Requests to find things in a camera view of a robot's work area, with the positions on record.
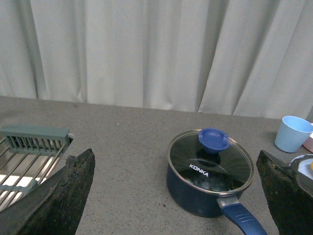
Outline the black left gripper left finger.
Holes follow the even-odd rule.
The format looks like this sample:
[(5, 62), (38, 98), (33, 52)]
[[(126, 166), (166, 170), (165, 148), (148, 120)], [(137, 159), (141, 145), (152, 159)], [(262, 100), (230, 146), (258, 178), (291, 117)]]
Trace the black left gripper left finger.
[(2, 235), (73, 235), (93, 182), (95, 156), (87, 149), (0, 213)]

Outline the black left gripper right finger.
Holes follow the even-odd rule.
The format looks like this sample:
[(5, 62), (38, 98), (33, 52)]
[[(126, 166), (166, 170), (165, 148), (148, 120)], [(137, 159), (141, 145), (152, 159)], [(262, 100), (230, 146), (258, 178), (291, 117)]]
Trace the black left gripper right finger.
[(313, 194), (300, 186), (297, 168), (262, 150), (257, 169), (270, 214), (281, 235), (311, 235), (313, 233)]

